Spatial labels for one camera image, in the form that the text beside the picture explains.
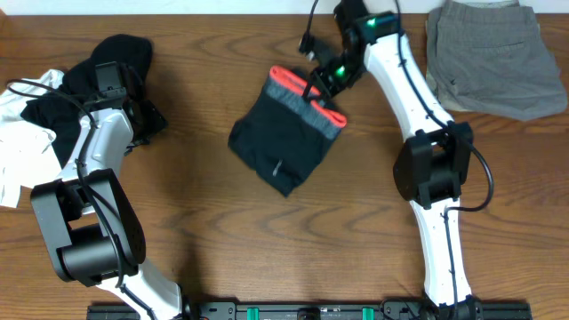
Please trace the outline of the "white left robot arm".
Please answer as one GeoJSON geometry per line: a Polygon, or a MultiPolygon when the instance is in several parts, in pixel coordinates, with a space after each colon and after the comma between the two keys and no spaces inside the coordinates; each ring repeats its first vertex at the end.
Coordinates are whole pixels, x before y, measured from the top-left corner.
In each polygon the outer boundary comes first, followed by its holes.
{"type": "Polygon", "coordinates": [[[116,295],[135,319],[182,319],[181,288],[147,258],[118,180],[127,152],[162,131],[165,118],[149,100],[98,99],[83,111],[67,163],[30,196],[52,267],[65,282],[116,295]]]}

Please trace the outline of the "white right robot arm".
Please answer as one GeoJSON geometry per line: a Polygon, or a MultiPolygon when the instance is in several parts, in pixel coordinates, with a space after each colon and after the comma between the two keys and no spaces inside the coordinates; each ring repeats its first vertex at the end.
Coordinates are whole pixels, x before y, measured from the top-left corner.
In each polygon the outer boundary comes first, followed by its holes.
{"type": "Polygon", "coordinates": [[[370,13],[361,1],[342,1],[333,11],[342,52],[330,54],[306,33],[301,52],[318,61],[309,84],[330,99],[369,73],[383,90],[404,144],[393,166],[400,196],[418,222],[425,261],[422,319],[480,319],[483,307],[463,267],[459,214],[469,160],[479,156],[473,132],[456,123],[429,90],[417,66],[399,14],[370,13]]]}

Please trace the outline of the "black leggings with coral waistband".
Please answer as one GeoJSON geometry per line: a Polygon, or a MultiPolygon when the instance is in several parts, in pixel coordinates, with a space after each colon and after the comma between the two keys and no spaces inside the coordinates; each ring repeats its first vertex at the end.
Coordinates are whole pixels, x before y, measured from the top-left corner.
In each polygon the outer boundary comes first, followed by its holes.
{"type": "Polygon", "coordinates": [[[348,124],[336,106],[304,75],[275,65],[260,94],[228,136],[228,147],[283,196],[289,196],[321,164],[348,124]]]}

